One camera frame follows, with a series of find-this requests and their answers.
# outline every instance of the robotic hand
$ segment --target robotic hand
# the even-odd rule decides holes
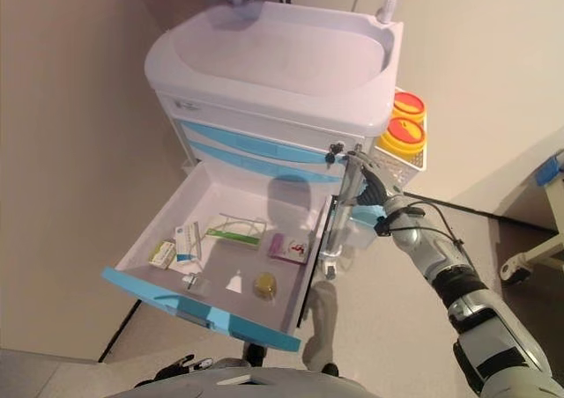
[[[412,259],[448,309],[458,332],[456,360],[476,394],[487,398],[564,397],[552,379],[538,343],[501,298],[480,281],[452,231],[433,227],[425,211],[403,195],[388,172],[367,154],[349,153],[360,166],[367,186],[344,205],[381,205],[387,215],[375,226],[380,236],[392,235]]]

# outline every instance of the blue object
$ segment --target blue object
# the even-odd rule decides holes
[[[382,206],[355,206],[352,208],[351,219],[371,228],[378,223],[379,217],[386,217]]]
[[[561,169],[558,156],[552,156],[537,170],[537,173],[535,173],[537,185],[542,187],[543,185],[549,183],[556,178],[560,171]]]
[[[225,129],[200,125],[199,123],[181,121],[181,124],[218,143],[264,158],[276,158],[298,163],[325,164],[325,155],[320,152],[302,149],[294,145],[280,144],[262,138],[245,136]]]
[[[195,141],[190,142],[190,146],[194,149],[200,150],[209,154],[213,158],[218,158],[226,163],[234,166],[242,167],[254,173],[276,177],[297,177],[309,182],[340,182],[341,178],[338,176],[323,175],[320,173],[305,171],[296,167],[276,165],[271,162],[259,160],[257,158],[250,158],[242,156],[241,154],[232,153],[229,151],[216,149],[210,145],[198,143]]]
[[[102,277],[151,306],[242,341],[278,350],[297,351],[301,341],[217,307],[151,284],[119,270],[104,268]]]

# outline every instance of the light blue drawer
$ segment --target light blue drawer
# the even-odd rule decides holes
[[[232,147],[263,158],[274,158],[288,162],[325,165],[325,154],[307,150],[295,145],[281,144],[271,140],[239,134],[225,129],[209,127],[194,122],[180,121],[180,124],[194,132]]]
[[[231,166],[228,168],[242,172]],[[227,166],[221,161],[218,164],[215,161],[199,163],[115,269],[105,268],[102,276],[145,303],[186,321],[246,342],[297,351],[301,341],[293,336],[293,332],[301,317],[330,211],[326,184],[310,184],[305,189],[303,179],[296,182],[283,179],[279,180],[282,189],[278,189],[278,181],[271,177],[226,177],[226,171]],[[282,197],[278,195],[278,199],[270,200],[268,195],[264,195],[269,191],[283,191],[292,202],[281,201]],[[302,198],[306,196],[308,206],[304,204],[305,207],[300,210],[296,206],[304,203]],[[203,255],[199,261],[192,263],[210,282],[211,288],[205,296],[190,293],[182,282],[183,273],[197,270],[186,265],[182,265],[180,270],[158,269],[148,263],[155,247],[170,238],[176,226],[188,221],[198,222],[200,232],[205,232],[203,230],[211,218],[222,212],[247,220],[265,221],[266,233],[269,232],[270,237],[265,233],[258,248],[253,249],[227,247],[221,241],[214,242],[213,238],[205,242],[204,237]],[[284,226],[278,229],[291,228],[281,218],[276,220],[282,221],[282,225],[277,225],[274,218],[289,217],[294,220],[296,215],[303,216],[304,225],[298,229],[313,234],[309,257],[303,265],[290,262],[280,265],[268,255],[271,235],[277,226]],[[226,283],[234,274],[241,273],[242,284],[250,285],[264,272],[270,272],[277,278],[278,290],[273,302],[261,299],[248,286],[243,286],[238,293],[227,288]]]
[[[297,177],[308,182],[314,183],[340,183],[341,178],[338,176],[324,175],[321,173],[310,172],[305,169],[300,169],[298,167],[277,165],[265,160],[258,158],[250,158],[248,156],[243,156],[241,154],[232,153],[229,151],[217,149],[211,147],[207,144],[201,144],[198,142],[191,142],[190,146],[195,151],[197,156],[205,161],[205,155],[212,156],[230,165],[246,169],[253,173],[260,173],[261,175],[266,175],[272,178],[275,177]]]

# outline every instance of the white plastic surface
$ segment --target white plastic surface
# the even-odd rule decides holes
[[[374,137],[393,105],[402,29],[290,4],[215,6],[163,34],[145,73],[159,94]]]

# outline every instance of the wheel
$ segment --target wheel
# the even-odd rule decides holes
[[[333,266],[329,266],[327,268],[327,274],[325,275],[325,278],[328,281],[332,281],[333,279],[335,279],[337,277],[337,273],[335,272],[335,268]]]
[[[507,265],[503,265],[501,267],[501,271],[506,268]],[[531,272],[525,268],[518,268],[509,276],[502,276],[501,277],[501,284],[505,286],[515,285],[523,282],[524,280],[528,279],[531,275]]]

